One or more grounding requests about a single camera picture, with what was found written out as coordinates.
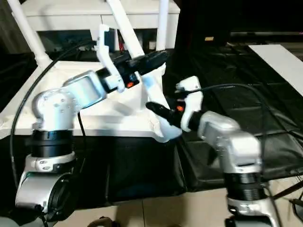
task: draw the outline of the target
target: white object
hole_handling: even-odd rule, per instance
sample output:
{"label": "white object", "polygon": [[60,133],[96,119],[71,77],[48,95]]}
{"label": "white object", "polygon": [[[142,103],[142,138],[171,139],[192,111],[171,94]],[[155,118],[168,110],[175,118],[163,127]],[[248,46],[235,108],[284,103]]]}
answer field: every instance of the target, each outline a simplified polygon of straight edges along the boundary
{"label": "white object", "polygon": [[[121,4],[134,29],[158,27],[160,0],[121,0]],[[92,39],[97,40],[100,23],[119,28],[104,0],[27,0],[22,9],[36,31],[89,30]],[[166,48],[175,46],[179,14],[179,7],[169,0]]]}
{"label": "white object", "polygon": [[15,20],[22,32],[22,35],[24,36],[30,49],[35,54],[35,59],[38,65],[47,66],[51,62],[51,60],[45,53],[45,49],[41,40],[37,39],[38,34],[30,27],[27,18],[22,11],[20,2],[16,0],[8,0],[8,3],[13,11],[13,16],[15,17]]}
{"label": "white object", "polygon": [[[109,0],[109,3],[113,9],[113,14],[116,17],[117,23],[123,26],[121,33],[131,56],[137,57],[143,55],[143,50],[139,45],[138,39],[134,35],[134,30],[131,27],[130,21],[126,16],[120,1]],[[35,33],[30,27],[26,31],[28,33]],[[37,35],[31,36],[31,39],[32,43],[41,42]],[[31,134],[32,124],[36,121],[31,110],[31,103],[37,94],[52,88],[61,87],[69,78],[87,70],[96,71],[101,68],[103,68],[103,66],[99,62],[58,62],[55,67],[45,75],[28,99],[19,117],[16,126],[16,134]],[[0,113],[0,119],[3,120],[3,124],[0,127],[0,138],[9,135],[17,107],[23,99],[24,94],[42,71],[43,67],[39,64],[39,67]],[[139,85],[126,90],[122,94],[113,92],[109,94],[108,99],[82,110],[81,115],[86,134],[88,136],[153,137],[159,142],[166,142],[169,139],[180,135],[182,133],[180,129],[170,126],[163,118],[157,120],[155,114],[145,108],[148,97],[152,101],[156,101],[168,107],[159,85],[161,84],[161,76],[164,74],[164,71],[165,67],[160,67],[159,69],[144,75],[142,77],[142,83]],[[76,119],[74,120],[74,125],[74,135],[81,135],[80,126]]]}
{"label": "white object", "polygon": [[169,0],[160,0],[156,50],[166,48],[167,19],[169,15]]}
{"label": "white object", "polygon": [[268,65],[303,96],[303,62],[281,45],[251,45]]}
{"label": "white object", "polygon": [[123,82],[123,79],[115,67],[114,63],[110,59],[109,56],[109,49],[108,46],[104,45],[105,42],[105,32],[109,31],[109,27],[107,25],[100,24],[100,29],[99,29],[99,39],[97,41],[97,57],[99,61],[107,68],[109,73],[111,74],[110,77],[114,77],[112,81],[114,84],[109,84],[109,89],[113,89],[117,87],[118,92],[123,92],[125,90],[125,85]]}
{"label": "white object", "polygon": [[[185,90],[185,91],[193,91],[197,89],[201,89],[200,82],[198,77],[192,76],[189,78],[186,78],[182,81],[180,81],[176,85],[177,90]],[[201,110],[201,105],[202,105],[202,100],[203,100],[203,94],[202,92],[194,92],[192,94],[189,94],[185,99],[186,103],[186,108],[184,110],[182,119],[181,119],[181,128],[184,131],[191,131],[188,128],[188,122],[190,120],[191,115],[193,114],[194,111],[198,112]]]}

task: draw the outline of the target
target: floor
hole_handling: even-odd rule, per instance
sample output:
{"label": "floor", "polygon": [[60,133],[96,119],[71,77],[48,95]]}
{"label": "floor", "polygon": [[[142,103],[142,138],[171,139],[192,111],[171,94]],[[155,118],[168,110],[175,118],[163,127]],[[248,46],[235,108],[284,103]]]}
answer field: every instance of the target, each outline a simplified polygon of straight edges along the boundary
{"label": "floor", "polygon": [[[297,183],[296,178],[271,182],[273,193]],[[296,198],[301,191],[288,195]],[[226,208],[225,189],[206,192],[185,193],[176,197],[145,199],[124,203],[120,206],[79,210],[55,227],[86,227],[101,216],[120,222],[121,227],[223,227],[230,214]],[[302,223],[293,215],[289,202],[277,200],[284,226],[301,227]]]}

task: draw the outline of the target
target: black cable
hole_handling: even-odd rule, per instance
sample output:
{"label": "black cable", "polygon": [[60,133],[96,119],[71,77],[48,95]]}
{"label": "black cable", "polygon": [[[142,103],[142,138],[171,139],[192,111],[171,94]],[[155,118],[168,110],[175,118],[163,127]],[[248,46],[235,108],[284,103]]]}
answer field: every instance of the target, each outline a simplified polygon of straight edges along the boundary
{"label": "black cable", "polygon": [[280,216],[280,213],[278,211],[278,207],[276,206],[276,202],[274,200],[274,196],[269,188],[269,185],[268,184],[264,184],[264,188],[268,191],[268,195],[269,195],[269,199],[274,207],[274,210],[276,212],[276,218],[278,220],[278,224],[280,227],[283,227],[283,224],[282,224],[282,219],[281,219],[281,216]]}
{"label": "black cable", "polygon": [[85,130],[84,130],[84,127],[83,127],[83,124],[82,124],[82,119],[81,119],[80,112],[78,112],[78,121],[79,121],[81,132],[82,132],[82,135],[83,135],[83,151],[84,151],[84,159],[83,159],[80,171],[79,171],[79,174],[81,174],[82,170],[83,170],[83,167],[84,167],[84,164],[85,164],[85,161],[86,161],[86,157],[85,156],[87,154],[86,154],[86,134],[85,134]]}
{"label": "black cable", "polygon": [[83,41],[80,42],[79,44],[71,47],[70,49],[64,51],[62,54],[60,54],[59,57],[57,57],[53,62],[51,62],[44,70],[43,72],[38,76],[38,78],[34,81],[34,83],[32,84],[32,86],[29,88],[29,90],[27,91],[27,93],[25,94],[22,102],[20,103],[20,106],[18,107],[17,111],[16,111],[16,115],[14,117],[12,126],[11,126],[11,131],[10,131],[10,139],[9,139],[9,154],[10,154],[10,158],[11,158],[11,167],[12,167],[12,172],[13,172],[13,178],[14,178],[14,183],[15,183],[15,187],[16,189],[18,188],[19,185],[19,179],[18,179],[18,175],[17,175],[17,169],[16,169],[16,163],[15,163],[15,158],[14,158],[14,149],[13,149],[13,139],[14,139],[14,135],[15,135],[15,129],[16,129],[16,124],[19,118],[19,115],[26,103],[26,101],[28,100],[29,96],[32,94],[34,88],[37,86],[37,84],[40,82],[40,80],[43,78],[43,76],[61,59],[63,59],[63,57],[65,55],[67,55],[69,52],[76,50],[77,48],[83,46],[83,45],[88,45],[88,44],[96,44],[96,41]]}
{"label": "black cable", "polygon": [[43,226],[44,227],[48,227],[48,223],[47,223],[47,220],[45,219],[44,217],[44,214],[42,213],[42,215],[40,216],[41,220],[42,220],[42,223],[43,223]]}

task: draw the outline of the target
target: white shelf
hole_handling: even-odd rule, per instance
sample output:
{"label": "white shelf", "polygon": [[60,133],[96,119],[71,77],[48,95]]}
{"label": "white shelf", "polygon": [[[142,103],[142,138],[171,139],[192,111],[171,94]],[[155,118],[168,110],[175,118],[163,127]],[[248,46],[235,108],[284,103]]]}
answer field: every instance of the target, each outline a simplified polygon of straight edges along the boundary
{"label": "white shelf", "polygon": [[[159,0],[121,0],[127,14],[158,14]],[[111,15],[104,0],[27,0],[22,4],[26,16]],[[169,2],[169,13],[179,14],[174,1]]]}

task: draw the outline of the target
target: robotic arm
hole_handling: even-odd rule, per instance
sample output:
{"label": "robotic arm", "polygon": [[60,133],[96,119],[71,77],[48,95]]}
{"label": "robotic arm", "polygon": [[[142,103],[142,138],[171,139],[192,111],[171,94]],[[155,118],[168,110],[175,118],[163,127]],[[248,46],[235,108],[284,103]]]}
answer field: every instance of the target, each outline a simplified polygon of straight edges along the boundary
{"label": "robotic arm", "polygon": [[115,74],[107,68],[96,72],[90,70],[69,79],[60,88],[38,94],[32,102],[37,122],[28,142],[31,154],[26,157],[16,206],[40,211],[50,222],[69,217],[77,202],[79,175],[75,168],[78,161],[72,149],[74,117],[81,109],[106,99],[108,93],[122,92],[137,85],[139,80],[135,72],[149,73],[161,66],[167,57],[165,51],[134,59],[125,54],[111,65]]}
{"label": "robotic arm", "polygon": [[[176,85],[176,94],[200,88],[197,77]],[[200,110],[202,92],[185,97],[185,110],[169,110],[148,102],[146,107],[184,131],[196,131],[217,152],[227,188],[227,204],[232,216],[226,226],[281,227],[271,199],[261,181],[261,145],[253,135],[241,130],[238,123],[226,116]]]}

